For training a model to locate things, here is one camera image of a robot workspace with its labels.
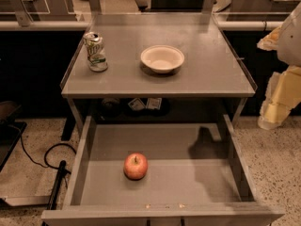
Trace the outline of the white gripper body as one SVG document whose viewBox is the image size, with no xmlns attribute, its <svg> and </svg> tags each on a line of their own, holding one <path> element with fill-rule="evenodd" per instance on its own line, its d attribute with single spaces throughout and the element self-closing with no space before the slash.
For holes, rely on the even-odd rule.
<svg viewBox="0 0 301 226">
<path fill-rule="evenodd" d="M 280 28 L 277 57 L 288 65 L 301 66 L 301 3 Z"/>
</svg>

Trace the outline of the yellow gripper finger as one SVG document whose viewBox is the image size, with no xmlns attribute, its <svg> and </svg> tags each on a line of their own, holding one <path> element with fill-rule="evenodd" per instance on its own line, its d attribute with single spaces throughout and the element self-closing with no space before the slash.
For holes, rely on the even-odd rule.
<svg viewBox="0 0 301 226">
<path fill-rule="evenodd" d="M 301 68 L 289 66 L 283 73 L 273 73 L 262 102 L 258 125 L 261 129 L 279 127 L 301 103 Z"/>
<path fill-rule="evenodd" d="M 275 28 L 273 31 L 271 31 L 264 38 L 260 39 L 260 41 L 257 43 L 257 47 L 264 51 L 276 50 L 278 48 L 278 38 L 279 38 L 280 29 L 281 27 L 279 26 Z"/>
</svg>

